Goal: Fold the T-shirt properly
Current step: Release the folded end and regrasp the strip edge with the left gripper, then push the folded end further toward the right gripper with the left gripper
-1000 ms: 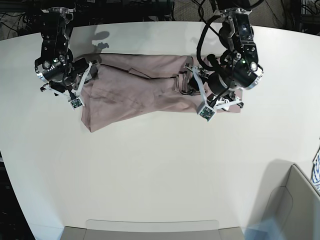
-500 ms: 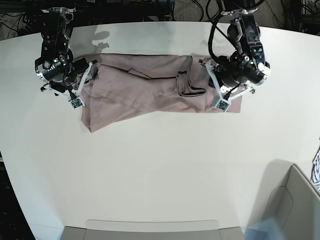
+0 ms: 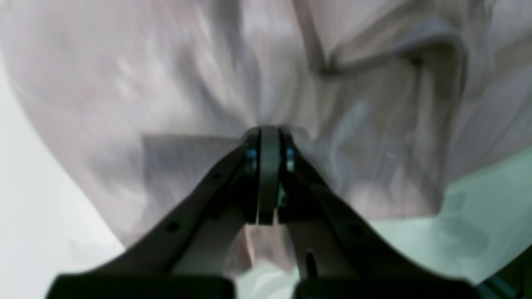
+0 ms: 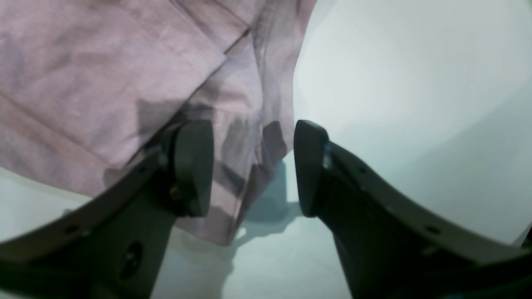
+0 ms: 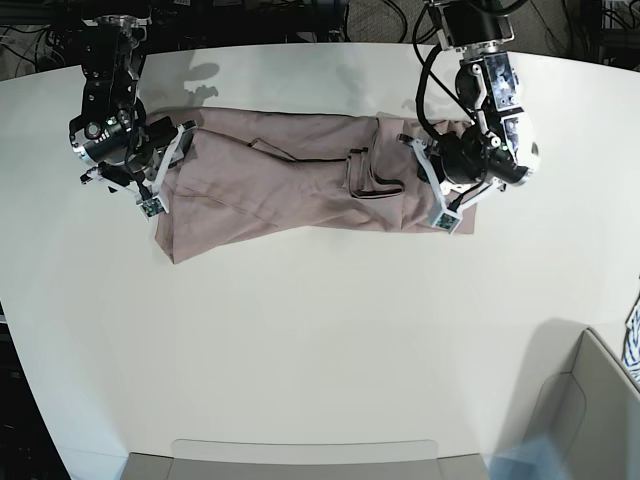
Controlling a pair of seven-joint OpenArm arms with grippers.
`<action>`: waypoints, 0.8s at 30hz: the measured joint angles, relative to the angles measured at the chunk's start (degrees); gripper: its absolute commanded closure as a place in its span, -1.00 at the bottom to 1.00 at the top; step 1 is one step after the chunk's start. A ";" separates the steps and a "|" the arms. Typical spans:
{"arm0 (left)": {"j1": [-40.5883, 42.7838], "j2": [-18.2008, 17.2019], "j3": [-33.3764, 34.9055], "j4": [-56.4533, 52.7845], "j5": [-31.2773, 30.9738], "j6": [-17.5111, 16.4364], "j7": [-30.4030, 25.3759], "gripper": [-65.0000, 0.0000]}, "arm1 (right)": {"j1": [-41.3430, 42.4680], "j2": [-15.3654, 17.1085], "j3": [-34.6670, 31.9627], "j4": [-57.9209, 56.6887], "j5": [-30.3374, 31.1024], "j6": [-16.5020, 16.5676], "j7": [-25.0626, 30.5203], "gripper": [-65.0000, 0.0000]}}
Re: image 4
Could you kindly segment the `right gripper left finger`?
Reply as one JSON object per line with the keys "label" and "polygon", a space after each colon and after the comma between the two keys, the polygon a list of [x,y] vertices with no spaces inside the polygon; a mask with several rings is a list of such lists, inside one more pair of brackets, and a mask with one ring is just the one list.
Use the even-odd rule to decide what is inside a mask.
{"label": "right gripper left finger", "polygon": [[112,187],[1,244],[0,284],[27,299],[148,299],[179,218],[207,216],[214,165],[209,120],[167,129]]}

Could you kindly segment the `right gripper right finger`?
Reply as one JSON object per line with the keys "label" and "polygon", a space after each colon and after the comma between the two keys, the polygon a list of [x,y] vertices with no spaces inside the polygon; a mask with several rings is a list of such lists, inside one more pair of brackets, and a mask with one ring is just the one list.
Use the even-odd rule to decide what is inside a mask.
{"label": "right gripper right finger", "polygon": [[515,247],[459,227],[394,189],[327,131],[299,120],[302,214],[332,233],[354,299],[530,299],[531,240]]}

